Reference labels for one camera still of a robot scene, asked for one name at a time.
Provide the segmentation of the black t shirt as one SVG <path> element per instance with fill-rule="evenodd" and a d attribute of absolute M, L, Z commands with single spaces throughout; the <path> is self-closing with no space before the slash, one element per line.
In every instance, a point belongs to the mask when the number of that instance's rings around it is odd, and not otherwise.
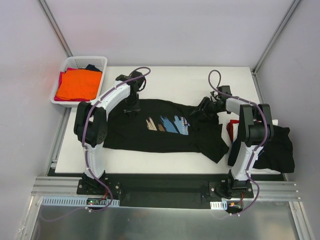
<path fill-rule="evenodd" d="M 293 143 L 289 138 L 290 128 L 273 126 L 274 135 L 271 140 L 264 144 L 258 155 L 261 163 L 259 167 L 270 167 L 280 173 L 293 173 L 295 161 L 293 157 Z M 236 162 L 236 154 L 239 152 L 241 141 L 238 136 L 231 146 L 227 164 L 232 167 Z"/>
<path fill-rule="evenodd" d="M 197 106 L 162 99 L 141 99 L 140 111 L 129 117 L 119 103 L 108 115 L 103 147 L 150 153 L 201 153 L 218 163 L 229 151 L 219 116 L 192 117 Z"/>

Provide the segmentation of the white plastic laundry basket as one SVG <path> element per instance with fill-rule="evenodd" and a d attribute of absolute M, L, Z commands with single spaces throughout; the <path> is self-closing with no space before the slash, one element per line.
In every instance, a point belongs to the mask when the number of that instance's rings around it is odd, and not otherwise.
<path fill-rule="evenodd" d="M 101 88 L 102 88 L 103 82 L 105 80 L 107 62 L 108 62 L 108 60 L 104 56 L 72 56 L 72 57 L 68 57 L 64 61 L 64 63 L 60 67 L 59 73 L 65 72 L 67 70 L 67 68 L 73 68 L 73 69 L 75 69 L 75 71 L 84 70 L 86 68 L 86 66 L 89 64 L 94 65 L 96 68 L 101 70 L 101 77 L 99 80 L 99 85 L 98 85 L 97 91 L 96 91 L 94 98 L 93 98 L 95 100 L 100 95 Z M 54 94 L 55 94 L 57 87 L 58 87 L 58 80 L 55 82 L 54 87 L 52 89 L 50 101 L 53 104 L 61 105 L 66 108 L 76 108 L 78 106 L 78 104 L 83 99 L 75 98 L 74 101 L 55 101 L 53 99 Z"/>

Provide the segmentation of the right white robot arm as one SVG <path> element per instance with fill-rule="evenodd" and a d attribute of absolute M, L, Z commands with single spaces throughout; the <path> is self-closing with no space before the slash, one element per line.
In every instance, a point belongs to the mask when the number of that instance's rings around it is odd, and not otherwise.
<path fill-rule="evenodd" d="M 204 97 L 191 113 L 193 116 L 209 117 L 214 113 L 234 113 L 239 117 L 237 141 L 231 148 L 230 157 L 235 163 L 226 179 L 215 182 L 211 193 L 218 197 L 231 199 L 252 189 L 251 172 L 258 154 L 264 144 L 273 137 L 274 129 L 271 108 L 268 104 L 256 104 L 231 94 L 230 86 L 223 85 L 211 92 L 211 97 Z"/>

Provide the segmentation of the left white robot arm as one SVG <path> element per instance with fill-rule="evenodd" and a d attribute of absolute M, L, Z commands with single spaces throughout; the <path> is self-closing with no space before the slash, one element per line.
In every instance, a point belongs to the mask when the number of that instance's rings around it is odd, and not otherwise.
<path fill-rule="evenodd" d="M 145 88 L 146 76 L 150 73 L 150 68 L 138 67 L 129 75 L 121 74 L 97 99 L 78 104 L 73 132 L 81 143 L 85 160 L 85 170 L 76 191 L 78 195 L 112 195 L 101 156 L 108 134 L 109 114 L 124 102 L 123 112 L 129 117 L 137 115 L 139 92 Z"/>

